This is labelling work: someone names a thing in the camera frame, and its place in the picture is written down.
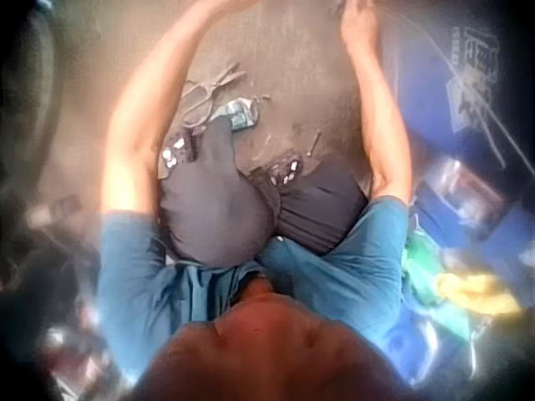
blue shirt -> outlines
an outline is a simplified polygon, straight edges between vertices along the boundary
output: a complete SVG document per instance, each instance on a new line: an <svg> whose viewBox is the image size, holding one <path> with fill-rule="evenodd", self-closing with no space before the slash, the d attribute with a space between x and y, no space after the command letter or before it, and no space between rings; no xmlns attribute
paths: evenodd
<svg viewBox="0 0 535 401"><path fill-rule="evenodd" d="M177 330L221 316L247 276L262 272L279 292L376 343L397 318L407 224L407 207L384 196L366 207L346 239L326 256L278 237L255 261L211 269L191 261L166 266L153 218L109 213L97 300L103 334L123 372L138 378Z"/></svg>

forearm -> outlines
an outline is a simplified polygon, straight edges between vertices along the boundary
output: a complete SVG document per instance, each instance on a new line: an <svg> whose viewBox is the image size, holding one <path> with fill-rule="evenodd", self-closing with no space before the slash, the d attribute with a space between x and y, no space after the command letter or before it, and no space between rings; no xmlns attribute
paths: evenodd
<svg viewBox="0 0 535 401"><path fill-rule="evenodd" d="M374 177L372 197L412 197L410 147L401 113L375 53L349 51L359 81L362 137Z"/></svg>
<svg viewBox="0 0 535 401"><path fill-rule="evenodd" d="M187 71L212 15L195 3L150 52L120 97L108 132L108 155L152 164L179 104Z"/></svg>

concrete floor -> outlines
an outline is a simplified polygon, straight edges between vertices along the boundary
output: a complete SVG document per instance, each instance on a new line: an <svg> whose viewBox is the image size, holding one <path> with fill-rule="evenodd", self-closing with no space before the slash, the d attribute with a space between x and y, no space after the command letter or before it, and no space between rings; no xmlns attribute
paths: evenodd
<svg viewBox="0 0 535 401"><path fill-rule="evenodd" d="M106 126L121 89L151 46L181 15L184 0L71 0L59 7L64 40L63 106L39 189L48 201L79 194L84 212L69 219L80 234L98 232ZM240 61L246 79L223 89L217 105L269 94L254 129L236 135L243 171L285 150L306 153L317 129L316 158L339 153L366 179L358 134L356 81L339 36L337 0L269 0L212 29L190 78L210 79Z"/></svg>

hand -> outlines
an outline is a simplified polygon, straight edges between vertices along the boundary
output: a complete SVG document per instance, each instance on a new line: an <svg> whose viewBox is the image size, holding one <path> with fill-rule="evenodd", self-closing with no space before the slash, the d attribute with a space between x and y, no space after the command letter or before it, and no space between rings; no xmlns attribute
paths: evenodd
<svg viewBox="0 0 535 401"><path fill-rule="evenodd" d="M340 29L342 39L350 53L375 54L377 44L375 0L346 0Z"/></svg>
<svg viewBox="0 0 535 401"><path fill-rule="evenodd" d="M198 0L200 4L210 10L218 18L240 13L259 3L261 0Z"/></svg>

man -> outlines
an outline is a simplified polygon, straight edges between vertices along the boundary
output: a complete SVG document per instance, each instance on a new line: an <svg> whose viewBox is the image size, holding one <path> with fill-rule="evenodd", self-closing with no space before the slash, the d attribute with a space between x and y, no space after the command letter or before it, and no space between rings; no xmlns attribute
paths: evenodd
<svg viewBox="0 0 535 401"><path fill-rule="evenodd" d="M374 178L344 240L323 256L282 237L232 268L165 266L156 179L163 136L203 34L256 2L198 0L119 102L104 169L104 334L126 373L138 378L150 366L135 399L402 399L403 386L369 344L397 316L412 185L405 127L375 52L371 0L348 0L341 29Z"/></svg>

